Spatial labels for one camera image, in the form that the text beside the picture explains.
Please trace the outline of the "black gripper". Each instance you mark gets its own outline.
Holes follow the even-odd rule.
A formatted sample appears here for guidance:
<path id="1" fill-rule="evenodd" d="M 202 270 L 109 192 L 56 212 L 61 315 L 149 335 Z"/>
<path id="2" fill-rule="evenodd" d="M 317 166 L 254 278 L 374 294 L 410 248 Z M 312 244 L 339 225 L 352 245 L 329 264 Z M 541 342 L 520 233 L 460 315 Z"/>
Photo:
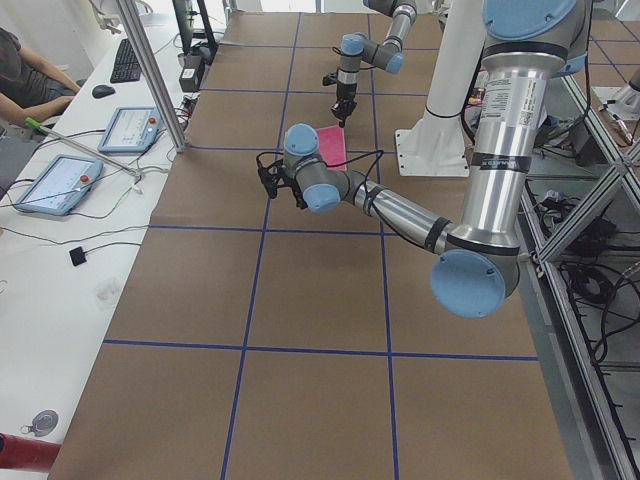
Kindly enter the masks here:
<path id="1" fill-rule="evenodd" d="M 306 201 L 304 200 L 302 190 L 301 190 L 298 182 L 293 178 L 290 179 L 290 188 L 291 188 L 292 194 L 293 194 L 293 196 L 295 198 L 296 207 L 299 208 L 299 209 L 307 209 L 308 205 L 307 205 Z"/>
<path id="2" fill-rule="evenodd" d="M 339 126 L 346 125 L 347 119 L 356 108 L 357 84 L 336 84 L 336 103 L 331 107 L 332 114 L 338 120 Z"/>

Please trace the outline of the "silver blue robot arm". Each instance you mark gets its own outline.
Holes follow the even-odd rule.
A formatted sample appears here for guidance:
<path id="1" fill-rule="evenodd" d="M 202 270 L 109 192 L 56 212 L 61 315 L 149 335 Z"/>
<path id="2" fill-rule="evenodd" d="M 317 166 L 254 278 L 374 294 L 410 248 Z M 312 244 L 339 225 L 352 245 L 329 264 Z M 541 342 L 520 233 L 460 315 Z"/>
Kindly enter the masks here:
<path id="1" fill-rule="evenodd" d="M 325 213 L 349 202 L 407 242 L 437 255 L 430 285 L 463 318 L 496 311 L 519 281 L 514 232 L 519 198 L 541 124 L 547 82 L 569 64 L 591 22 L 586 1 L 487 1 L 480 62 L 488 89 L 475 134 L 462 220 L 410 202 L 351 170 L 330 169 L 309 125 L 286 133 L 279 173 L 302 207 Z"/>
<path id="2" fill-rule="evenodd" d="M 366 63 L 373 69 L 397 74 L 404 64 L 405 40 L 417 18 L 414 1 L 364 1 L 370 10 L 391 19 L 385 38 L 381 43 L 371 40 L 361 32 L 345 34 L 339 47 L 333 51 L 339 57 L 337 69 L 323 77 L 323 86 L 336 86 L 336 101 L 331 113 L 338 120 L 338 126 L 344 128 L 347 119 L 354 112 L 357 102 L 358 76 L 361 64 Z"/>

